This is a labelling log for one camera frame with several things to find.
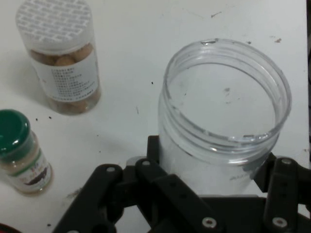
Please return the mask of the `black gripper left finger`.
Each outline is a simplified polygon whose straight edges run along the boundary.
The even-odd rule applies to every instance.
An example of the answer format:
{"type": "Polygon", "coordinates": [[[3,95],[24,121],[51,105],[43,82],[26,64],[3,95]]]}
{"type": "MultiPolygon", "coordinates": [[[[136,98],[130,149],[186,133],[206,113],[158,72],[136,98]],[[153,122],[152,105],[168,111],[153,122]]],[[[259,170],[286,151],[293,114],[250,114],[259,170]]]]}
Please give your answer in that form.
{"type": "Polygon", "coordinates": [[[114,233],[125,208],[136,206],[153,233],[223,233],[224,221],[176,175],[159,166],[159,137],[133,165],[98,166],[63,215],[56,233],[114,233]]]}

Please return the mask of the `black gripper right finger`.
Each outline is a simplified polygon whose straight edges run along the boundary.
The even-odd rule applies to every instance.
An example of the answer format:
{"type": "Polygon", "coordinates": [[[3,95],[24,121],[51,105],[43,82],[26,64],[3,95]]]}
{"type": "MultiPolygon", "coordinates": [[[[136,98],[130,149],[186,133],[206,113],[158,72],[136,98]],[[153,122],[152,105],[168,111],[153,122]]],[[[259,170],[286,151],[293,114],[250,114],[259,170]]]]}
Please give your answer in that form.
{"type": "Polygon", "coordinates": [[[311,170],[289,157],[270,153],[254,181],[267,193],[263,211],[265,233],[309,233],[311,219],[298,213],[298,206],[311,210],[311,170]]]}

